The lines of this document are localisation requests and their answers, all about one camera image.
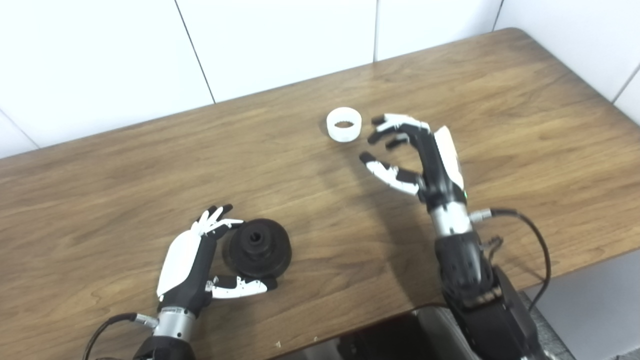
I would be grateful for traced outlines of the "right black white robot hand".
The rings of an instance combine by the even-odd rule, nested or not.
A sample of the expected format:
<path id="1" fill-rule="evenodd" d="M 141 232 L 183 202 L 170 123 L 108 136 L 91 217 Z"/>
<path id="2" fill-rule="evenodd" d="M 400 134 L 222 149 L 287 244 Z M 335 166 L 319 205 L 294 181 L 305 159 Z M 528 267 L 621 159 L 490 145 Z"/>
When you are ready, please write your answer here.
<path id="1" fill-rule="evenodd" d="M 442 126 L 433 132 L 428 123 L 407 114 L 386 113 L 371 119 L 375 127 L 367 142 L 375 145 L 384 136 L 394 135 L 385 144 L 387 151 L 410 145 L 419 156 L 421 172 L 415 172 L 380 161 L 369 152 L 360 161 L 382 182 L 396 191 L 416 196 L 428 211 L 448 203 L 467 204 L 464 179 L 450 130 Z"/>

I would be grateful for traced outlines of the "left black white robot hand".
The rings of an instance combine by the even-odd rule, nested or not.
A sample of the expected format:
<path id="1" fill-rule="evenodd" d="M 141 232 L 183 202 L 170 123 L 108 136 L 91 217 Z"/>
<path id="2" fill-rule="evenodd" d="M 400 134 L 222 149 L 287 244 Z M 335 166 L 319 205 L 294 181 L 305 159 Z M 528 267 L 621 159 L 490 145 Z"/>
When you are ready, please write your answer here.
<path id="1" fill-rule="evenodd" d="M 171 242 L 158 279 L 159 312 L 175 307 L 199 317 L 212 300 L 255 296 L 277 289 L 278 282 L 272 276 L 210 276 L 218 240 L 245 223 L 225 217 L 232 209 L 230 203 L 211 206 Z"/>

